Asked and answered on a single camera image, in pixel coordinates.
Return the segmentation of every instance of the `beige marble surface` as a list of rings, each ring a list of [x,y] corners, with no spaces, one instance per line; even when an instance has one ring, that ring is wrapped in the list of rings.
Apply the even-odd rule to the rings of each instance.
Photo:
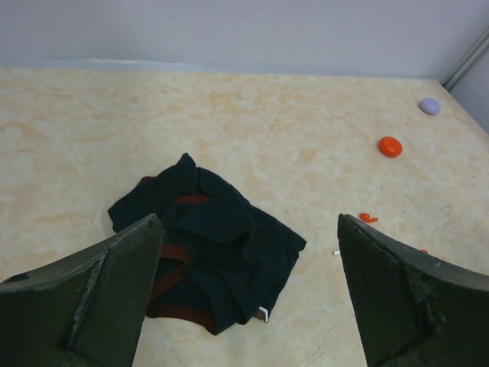
[[[489,135],[436,81],[1,70],[0,280],[109,237],[107,208],[185,151],[308,245],[269,324],[145,320],[135,366],[363,366],[339,213],[489,274]]]

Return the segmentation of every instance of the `clothing tag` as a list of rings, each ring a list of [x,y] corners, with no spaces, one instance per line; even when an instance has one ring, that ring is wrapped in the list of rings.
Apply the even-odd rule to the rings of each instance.
[[[259,320],[263,320],[265,323],[268,322],[268,310],[264,307],[259,307],[257,314],[254,316]]]

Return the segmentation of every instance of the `dark cloth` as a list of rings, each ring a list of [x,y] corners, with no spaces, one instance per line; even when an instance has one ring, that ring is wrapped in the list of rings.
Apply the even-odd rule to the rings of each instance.
[[[271,312],[306,241],[184,154],[108,210],[116,232],[156,213],[164,243],[149,317],[191,320],[218,334]]]

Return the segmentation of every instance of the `small white object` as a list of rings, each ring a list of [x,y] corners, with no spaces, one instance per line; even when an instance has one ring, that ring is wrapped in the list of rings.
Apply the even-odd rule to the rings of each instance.
[[[259,307],[258,308],[261,312],[263,312],[264,316],[265,316],[265,319],[264,319],[264,322],[267,323],[268,322],[268,310],[264,307]]]

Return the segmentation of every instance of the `purple cap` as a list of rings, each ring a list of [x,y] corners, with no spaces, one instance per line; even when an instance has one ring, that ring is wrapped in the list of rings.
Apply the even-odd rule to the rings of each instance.
[[[433,98],[425,98],[423,101],[421,101],[419,107],[421,107],[421,109],[428,115],[436,115],[442,109],[440,104]]]

